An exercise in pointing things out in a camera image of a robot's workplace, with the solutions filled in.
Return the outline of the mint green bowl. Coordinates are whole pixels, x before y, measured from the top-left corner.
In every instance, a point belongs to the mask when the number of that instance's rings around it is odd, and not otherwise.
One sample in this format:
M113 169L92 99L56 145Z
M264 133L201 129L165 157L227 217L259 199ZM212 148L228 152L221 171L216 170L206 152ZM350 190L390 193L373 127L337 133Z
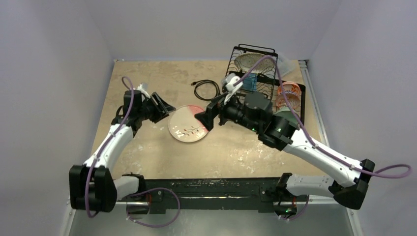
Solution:
M284 118L289 123L299 126L299 115L297 113L293 113L289 107L282 107L276 113L277 116Z

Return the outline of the grey speckled plate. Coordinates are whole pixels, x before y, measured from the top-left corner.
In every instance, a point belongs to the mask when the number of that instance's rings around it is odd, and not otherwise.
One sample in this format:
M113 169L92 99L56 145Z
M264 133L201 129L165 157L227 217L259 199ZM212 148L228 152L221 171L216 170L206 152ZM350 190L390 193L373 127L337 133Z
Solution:
M239 71L246 73L263 56L263 54L259 53L244 53L234 59L234 64ZM270 59L265 59L257 64L251 72L255 74L266 74L271 71L275 71L275 64Z

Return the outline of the blue polka dot mug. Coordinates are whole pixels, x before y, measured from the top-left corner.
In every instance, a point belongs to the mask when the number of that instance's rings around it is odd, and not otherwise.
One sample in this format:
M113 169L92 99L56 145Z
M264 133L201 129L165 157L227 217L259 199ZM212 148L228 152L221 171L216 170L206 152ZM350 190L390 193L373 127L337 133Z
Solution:
M254 73L248 74L244 80L242 88L246 91L256 91L257 75Z

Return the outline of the red geometric pattern bowl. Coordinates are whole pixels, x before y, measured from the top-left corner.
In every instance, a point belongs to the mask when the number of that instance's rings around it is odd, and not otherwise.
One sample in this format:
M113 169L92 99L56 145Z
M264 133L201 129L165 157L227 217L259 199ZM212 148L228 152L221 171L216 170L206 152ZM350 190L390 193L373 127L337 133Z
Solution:
M287 108L291 107L296 111L301 107L301 100L299 96L292 94L292 93L285 93L285 95L290 105L289 106L287 105L284 94L280 94L277 96L277 99L275 101L276 107L278 110L285 108L285 107Z

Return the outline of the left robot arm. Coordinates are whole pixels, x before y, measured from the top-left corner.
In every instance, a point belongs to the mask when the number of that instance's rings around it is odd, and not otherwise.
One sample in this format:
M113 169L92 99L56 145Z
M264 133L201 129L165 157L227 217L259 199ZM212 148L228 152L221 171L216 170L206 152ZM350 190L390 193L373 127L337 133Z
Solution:
M69 170L71 207L87 212L111 212L124 197L134 201L144 199L147 188L142 175L125 174L113 179L111 170L143 121L158 123L175 110L156 92L148 94L142 88L125 91L123 105L117 109L105 140L88 160Z

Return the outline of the pink and cream plate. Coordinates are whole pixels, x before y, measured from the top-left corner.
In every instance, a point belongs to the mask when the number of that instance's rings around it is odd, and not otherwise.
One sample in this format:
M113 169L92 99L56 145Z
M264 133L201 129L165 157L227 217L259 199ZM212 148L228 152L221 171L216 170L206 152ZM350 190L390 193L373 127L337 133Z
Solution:
M194 115L204 109L196 105L184 105L177 108L168 120L168 130L178 141L193 143L204 138L209 131Z

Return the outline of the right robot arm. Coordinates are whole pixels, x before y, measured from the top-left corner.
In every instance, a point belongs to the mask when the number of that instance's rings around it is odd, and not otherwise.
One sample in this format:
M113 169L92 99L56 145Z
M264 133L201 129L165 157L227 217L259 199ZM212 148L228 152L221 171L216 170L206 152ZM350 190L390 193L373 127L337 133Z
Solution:
M234 95L226 101L226 96L221 95L194 117L208 131L213 129L215 117L219 117L219 125L232 121L254 131L264 145L299 157L325 173L323 177L283 174L276 187L280 199L315 195L333 198L350 209L362 207L374 162L348 158L314 140L294 121L273 114L272 103L263 94L249 94L244 102Z

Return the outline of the red floral bowl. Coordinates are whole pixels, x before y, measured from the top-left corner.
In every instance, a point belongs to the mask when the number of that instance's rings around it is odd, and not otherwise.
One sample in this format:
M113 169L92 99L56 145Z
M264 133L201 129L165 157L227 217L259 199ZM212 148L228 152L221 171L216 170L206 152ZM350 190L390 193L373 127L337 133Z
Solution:
M283 85L278 87L277 94L281 95L283 92L296 96L301 96L302 94L300 86L297 83L290 81L283 82Z

